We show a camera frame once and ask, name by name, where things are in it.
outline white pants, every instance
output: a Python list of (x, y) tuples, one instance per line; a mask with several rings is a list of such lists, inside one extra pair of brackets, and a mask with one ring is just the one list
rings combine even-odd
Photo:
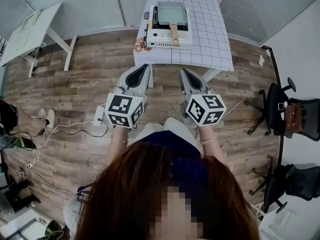
[(173, 117), (169, 117), (165, 121), (164, 126), (162, 126), (160, 123), (147, 123), (142, 132), (139, 133), (133, 142), (135, 143), (136, 141), (139, 141), (150, 134), (161, 131), (171, 131), (175, 135), (178, 135), (180, 138), (199, 149), (195, 137), (191, 134), (189, 129), (182, 122)]

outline floor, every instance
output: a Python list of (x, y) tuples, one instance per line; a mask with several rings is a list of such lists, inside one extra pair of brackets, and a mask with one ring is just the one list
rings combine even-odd
[[(38, 68), (32, 78), (28, 78), (28, 62), (16, 59), (9, 65), (5, 99), (30, 115), (36, 116), (40, 108), (54, 109), (55, 125), (92, 120), (96, 107), (106, 102), (120, 74), (134, 66), (133, 45), (136, 35), (137, 31), (128, 30), (80, 37), (73, 52), (71, 70), (66, 72), (66, 53), (56, 45), (42, 49)], [(240, 41), (231, 39), (230, 46), (234, 72), (221, 72), (208, 83), (209, 86), (222, 96), (228, 111), (245, 96), (262, 103), (258, 91), (267, 90), (276, 81), (271, 58), (265, 50)], [(259, 65), (260, 55), (265, 59), (263, 66)], [(168, 117), (181, 120), (179, 104), (184, 100), (178, 81), (181, 66), (159, 64), (153, 68), (154, 88), (147, 91), (148, 107), (138, 122), (138, 131), (131, 131), (130, 138), (136, 136), (148, 122), (163, 123)], [(200, 75), (206, 71), (200, 67), (188, 68)], [(247, 135), (248, 129), (259, 116), (259, 112), (242, 102), (224, 117), (223, 127), (216, 130), (229, 167), (245, 197), (252, 203), (263, 198), (262, 193), (254, 198), (248, 194), (262, 180), (251, 172), (252, 167), (266, 171), (267, 155), (273, 156), (276, 163), (280, 143), (279, 137), (265, 136), (266, 125), (258, 128), (253, 135)], [(106, 127), (87, 123), (64, 128), (68, 133), (78, 129), (102, 135)], [(48, 145), (41, 149), (39, 161), (32, 171), (57, 187), (76, 192), (79, 186), (90, 183), (104, 167), (110, 142), (108, 136), (110, 132), (101, 138), (90, 137), (84, 132), (73, 136), (52, 136)], [(33, 141), (37, 146), (45, 143), (42, 136), (33, 138)], [(34, 161), (31, 151), (17, 148), (6, 150), (4, 159), (9, 165), (9, 172), (16, 179), (19, 178), (19, 166)], [(48, 217), (63, 222), (63, 206), (72, 194), (50, 186), (35, 173), (31, 172), (34, 186), (27, 192), (34, 193), (42, 201), (36, 208)]]

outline chair base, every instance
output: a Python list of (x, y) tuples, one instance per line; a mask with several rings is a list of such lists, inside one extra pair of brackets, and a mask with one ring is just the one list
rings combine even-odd
[[(266, 92), (264, 89), (261, 89), (259, 91), (259, 94), (263, 96), (263, 106), (266, 107), (266, 102), (267, 102), (267, 96), (266, 96)], [(256, 104), (253, 104), (251, 101), (249, 100), (246, 100), (244, 102), (244, 104), (246, 106), (251, 106), (253, 108), (255, 108), (256, 110), (260, 111), (262, 113), (262, 116), (260, 117), (260, 119), (258, 120), (258, 122), (255, 124), (255, 126), (251, 129), (251, 130), (248, 130), (247, 131), (247, 134), (248, 135), (251, 135), (252, 133), (254, 133), (256, 131), (256, 129), (263, 123), (263, 121), (266, 119), (265, 117), (265, 109), (256, 105)], [(268, 127), (268, 131), (266, 131), (264, 133), (265, 136), (269, 136), (271, 134), (271, 128)]]
[(258, 174), (260, 177), (264, 178), (264, 181), (257, 187), (256, 190), (250, 190), (249, 191), (249, 195), (253, 196), (255, 193), (259, 192), (260, 190), (262, 190), (268, 183), (271, 175), (272, 175), (272, 163), (273, 163), (273, 157), (271, 155), (268, 155), (268, 159), (269, 159), (269, 167), (268, 167), (268, 174), (267, 176), (264, 176), (262, 174), (260, 174), (259, 172), (256, 171), (256, 168), (252, 168), (252, 172), (255, 174)]
[(280, 213), (288, 204), (288, 202), (285, 202), (284, 204), (282, 204), (279, 200), (275, 201), (276, 204), (279, 206), (278, 210), (276, 210), (276, 214)]

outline wooden handle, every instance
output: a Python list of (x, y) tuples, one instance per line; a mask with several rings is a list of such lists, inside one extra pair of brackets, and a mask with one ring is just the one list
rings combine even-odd
[(176, 24), (170, 24), (170, 29), (171, 29), (173, 46), (178, 47), (179, 46), (178, 26)]

